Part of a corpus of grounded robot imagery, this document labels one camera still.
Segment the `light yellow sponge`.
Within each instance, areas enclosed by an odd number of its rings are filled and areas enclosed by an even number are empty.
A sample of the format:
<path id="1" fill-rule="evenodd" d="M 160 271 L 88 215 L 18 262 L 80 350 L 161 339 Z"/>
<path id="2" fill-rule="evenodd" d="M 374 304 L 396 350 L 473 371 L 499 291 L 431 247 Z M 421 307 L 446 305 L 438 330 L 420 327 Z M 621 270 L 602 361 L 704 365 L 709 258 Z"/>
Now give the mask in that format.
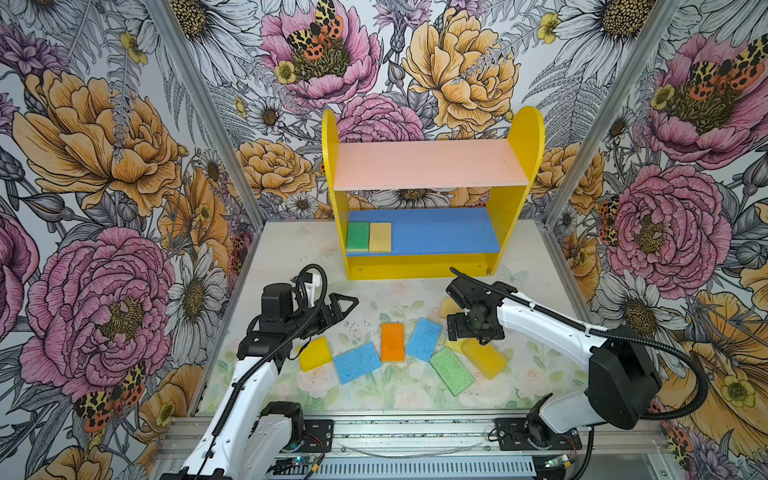
<path id="1" fill-rule="evenodd" d="M 461 313 L 463 311 L 463 308 L 460 307 L 453 299 L 450 297 L 445 297 L 440 305 L 439 308 L 439 317 L 446 319 L 449 315 Z"/>

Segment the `golden yellow sponge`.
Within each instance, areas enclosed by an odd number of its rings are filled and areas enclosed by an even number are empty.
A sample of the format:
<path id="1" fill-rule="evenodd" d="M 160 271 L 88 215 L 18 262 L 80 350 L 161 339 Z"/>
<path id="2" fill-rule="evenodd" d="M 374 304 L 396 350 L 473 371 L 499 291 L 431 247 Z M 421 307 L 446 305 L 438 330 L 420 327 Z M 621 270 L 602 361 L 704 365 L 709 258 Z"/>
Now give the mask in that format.
<path id="1" fill-rule="evenodd" d="M 477 339 L 467 339 L 461 351 L 488 380 L 496 378 L 508 363 L 492 344 L 481 345 Z"/>

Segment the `dark green scrub sponge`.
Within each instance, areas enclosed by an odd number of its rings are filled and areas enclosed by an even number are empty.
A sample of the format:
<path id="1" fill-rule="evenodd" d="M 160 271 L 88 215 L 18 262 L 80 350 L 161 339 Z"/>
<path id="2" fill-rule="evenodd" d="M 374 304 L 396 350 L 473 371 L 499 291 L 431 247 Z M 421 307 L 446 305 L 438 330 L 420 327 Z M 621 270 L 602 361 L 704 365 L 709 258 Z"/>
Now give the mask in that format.
<path id="1" fill-rule="evenodd" d="M 347 252 L 359 253 L 369 251 L 370 223 L 351 221 L 347 225 L 345 249 Z"/>

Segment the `pale yellow sponge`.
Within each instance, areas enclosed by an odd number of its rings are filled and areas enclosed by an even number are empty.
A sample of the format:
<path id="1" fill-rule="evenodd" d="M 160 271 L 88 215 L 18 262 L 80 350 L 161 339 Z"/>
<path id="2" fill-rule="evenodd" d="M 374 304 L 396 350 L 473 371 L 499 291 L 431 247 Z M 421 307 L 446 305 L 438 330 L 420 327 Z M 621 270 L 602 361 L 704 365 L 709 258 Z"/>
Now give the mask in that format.
<path id="1" fill-rule="evenodd" d="M 390 253 L 392 251 L 392 224 L 371 222 L 369 224 L 369 253 Z"/>

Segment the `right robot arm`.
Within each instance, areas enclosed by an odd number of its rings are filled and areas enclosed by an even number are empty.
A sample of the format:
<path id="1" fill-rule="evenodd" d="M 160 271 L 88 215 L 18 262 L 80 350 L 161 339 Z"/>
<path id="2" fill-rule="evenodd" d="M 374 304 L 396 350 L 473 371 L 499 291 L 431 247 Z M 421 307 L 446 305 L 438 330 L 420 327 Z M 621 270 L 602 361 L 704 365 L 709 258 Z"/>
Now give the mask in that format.
<path id="1" fill-rule="evenodd" d="M 450 282 L 446 293 L 460 309 L 447 318 L 450 339 L 474 339 L 486 346 L 518 333 L 585 373 L 581 386 L 545 395 L 524 417 L 523 437 L 536 449 L 553 447 L 558 438 L 579 427 L 607 424 L 631 430 L 662 387 L 647 347 L 625 327 L 590 325 L 502 282 L 486 284 L 462 274 Z"/>

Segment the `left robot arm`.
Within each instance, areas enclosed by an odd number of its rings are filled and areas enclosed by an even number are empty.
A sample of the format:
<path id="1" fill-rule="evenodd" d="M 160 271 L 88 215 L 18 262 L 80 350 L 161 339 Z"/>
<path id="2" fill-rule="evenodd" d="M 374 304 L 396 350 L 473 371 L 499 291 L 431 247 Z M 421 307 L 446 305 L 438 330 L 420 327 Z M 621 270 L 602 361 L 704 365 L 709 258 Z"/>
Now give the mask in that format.
<path id="1" fill-rule="evenodd" d="M 261 312 L 238 346 L 238 362 L 225 399 L 192 453 L 163 479 L 265 479 L 285 449 L 295 449 L 305 434 L 296 402 L 270 402 L 297 338 L 318 335 L 345 320 L 359 304 L 356 297 L 331 293 L 294 305 L 286 283 L 264 290 Z"/>

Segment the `yellow shelf unit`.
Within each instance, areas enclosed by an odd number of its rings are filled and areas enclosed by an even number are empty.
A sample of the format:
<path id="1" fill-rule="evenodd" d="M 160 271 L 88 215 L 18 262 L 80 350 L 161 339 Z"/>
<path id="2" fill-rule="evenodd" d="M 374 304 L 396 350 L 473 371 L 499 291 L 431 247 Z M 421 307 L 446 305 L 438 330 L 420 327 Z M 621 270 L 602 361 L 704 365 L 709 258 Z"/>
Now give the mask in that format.
<path id="1" fill-rule="evenodd" d="M 542 113 L 514 117 L 504 139 L 343 143 L 335 115 L 322 121 L 325 176 L 350 281 L 445 278 L 496 273 L 528 198 L 545 147 Z M 479 208 L 355 210 L 353 191 L 488 188 Z M 390 253 L 347 252 L 351 221 L 390 222 Z"/>

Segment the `lime yellow sponge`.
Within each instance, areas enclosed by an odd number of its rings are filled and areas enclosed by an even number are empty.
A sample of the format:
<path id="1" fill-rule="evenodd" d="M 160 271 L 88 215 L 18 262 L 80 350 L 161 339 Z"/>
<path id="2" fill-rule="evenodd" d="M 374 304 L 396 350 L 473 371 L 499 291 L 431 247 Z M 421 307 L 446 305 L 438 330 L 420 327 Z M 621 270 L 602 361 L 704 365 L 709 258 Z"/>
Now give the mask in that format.
<path id="1" fill-rule="evenodd" d="M 447 340 L 445 342 L 445 347 L 449 348 L 450 350 L 454 351 L 457 354 L 462 354 L 463 353 L 462 348 L 466 342 L 467 342 L 467 339 L 458 339 L 455 341 Z"/>

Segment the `bright yellow square sponge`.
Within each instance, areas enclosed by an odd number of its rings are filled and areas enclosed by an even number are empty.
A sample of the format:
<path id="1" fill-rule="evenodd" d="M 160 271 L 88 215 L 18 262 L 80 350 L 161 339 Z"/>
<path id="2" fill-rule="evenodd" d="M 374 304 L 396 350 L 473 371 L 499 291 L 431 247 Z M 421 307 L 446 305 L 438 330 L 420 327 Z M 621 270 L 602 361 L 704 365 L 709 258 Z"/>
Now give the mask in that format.
<path id="1" fill-rule="evenodd" d="M 302 372 L 310 372 L 333 361 L 325 337 L 311 341 L 299 354 L 298 359 Z"/>

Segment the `blue sponge upper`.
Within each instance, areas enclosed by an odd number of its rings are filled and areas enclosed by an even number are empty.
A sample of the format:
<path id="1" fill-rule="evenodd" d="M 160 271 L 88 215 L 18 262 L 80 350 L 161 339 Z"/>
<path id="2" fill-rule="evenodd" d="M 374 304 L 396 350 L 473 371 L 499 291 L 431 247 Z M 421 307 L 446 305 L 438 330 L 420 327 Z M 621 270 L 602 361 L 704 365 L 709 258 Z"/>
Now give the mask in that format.
<path id="1" fill-rule="evenodd" d="M 442 326 L 420 318 L 412 331 L 405 353 L 424 362 L 429 362 L 438 343 Z"/>

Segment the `blue sponge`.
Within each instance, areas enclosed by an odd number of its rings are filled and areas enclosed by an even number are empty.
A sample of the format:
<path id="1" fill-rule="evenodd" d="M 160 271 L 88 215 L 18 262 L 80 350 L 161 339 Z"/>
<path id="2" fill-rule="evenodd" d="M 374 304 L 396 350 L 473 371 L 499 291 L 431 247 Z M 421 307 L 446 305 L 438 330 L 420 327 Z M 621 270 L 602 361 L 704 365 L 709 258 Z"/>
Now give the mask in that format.
<path id="1" fill-rule="evenodd" d="M 382 362 L 372 343 L 366 343 L 333 359 L 338 379 L 342 385 L 364 377 L 382 367 Z"/>
<path id="2" fill-rule="evenodd" d="M 424 362 L 429 362 L 438 343 L 442 326 L 420 318 L 412 331 L 405 353 Z"/>

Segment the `blue sponge lower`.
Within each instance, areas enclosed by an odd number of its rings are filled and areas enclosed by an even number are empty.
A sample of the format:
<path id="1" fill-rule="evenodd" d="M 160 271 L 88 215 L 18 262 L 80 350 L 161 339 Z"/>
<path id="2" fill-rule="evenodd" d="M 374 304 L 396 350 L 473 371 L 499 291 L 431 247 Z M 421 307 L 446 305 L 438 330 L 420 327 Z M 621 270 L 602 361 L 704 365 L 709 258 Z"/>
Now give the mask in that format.
<path id="1" fill-rule="evenodd" d="M 382 362 L 372 343 L 366 343 L 333 359 L 338 379 L 342 385 L 364 377 L 382 367 Z"/>

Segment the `orange sponge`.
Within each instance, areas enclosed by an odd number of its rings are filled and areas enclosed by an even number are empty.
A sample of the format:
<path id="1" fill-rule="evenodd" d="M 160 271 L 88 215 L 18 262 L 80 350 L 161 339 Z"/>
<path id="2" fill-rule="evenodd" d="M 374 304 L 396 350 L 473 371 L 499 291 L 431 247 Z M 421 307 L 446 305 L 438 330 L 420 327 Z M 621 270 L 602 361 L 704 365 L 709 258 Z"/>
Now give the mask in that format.
<path id="1" fill-rule="evenodd" d="M 381 325 L 381 361 L 401 363 L 405 361 L 405 336 L 402 323 L 388 322 Z"/>

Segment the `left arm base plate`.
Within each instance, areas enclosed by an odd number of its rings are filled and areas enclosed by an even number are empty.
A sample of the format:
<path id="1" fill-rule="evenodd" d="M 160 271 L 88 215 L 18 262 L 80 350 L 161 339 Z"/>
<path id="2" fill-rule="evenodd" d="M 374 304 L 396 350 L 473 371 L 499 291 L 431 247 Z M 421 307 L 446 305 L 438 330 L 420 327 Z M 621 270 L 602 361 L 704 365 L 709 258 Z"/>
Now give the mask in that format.
<path id="1" fill-rule="evenodd" d="M 329 453 L 332 450 L 335 422 L 330 419 L 310 419 L 304 421 L 301 437 L 289 443 L 283 453 Z"/>

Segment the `aluminium front rail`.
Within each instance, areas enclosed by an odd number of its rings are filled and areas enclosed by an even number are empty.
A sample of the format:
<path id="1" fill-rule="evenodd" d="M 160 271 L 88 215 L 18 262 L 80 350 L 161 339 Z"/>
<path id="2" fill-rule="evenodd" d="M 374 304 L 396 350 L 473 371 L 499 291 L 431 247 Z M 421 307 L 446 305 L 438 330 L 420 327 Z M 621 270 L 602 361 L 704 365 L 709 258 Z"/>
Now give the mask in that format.
<path id="1" fill-rule="evenodd" d="M 502 451 L 487 436 L 496 418 L 516 413 L 332 413 L 329 453 L 280 453 L 265 479 L 681 479 L 684 474 L 649 422 L 630 431 L 576 429 L 578 451 Z M 154 478 L 176 472 L 206 431 L 203 418 L 170 428 Z"/>

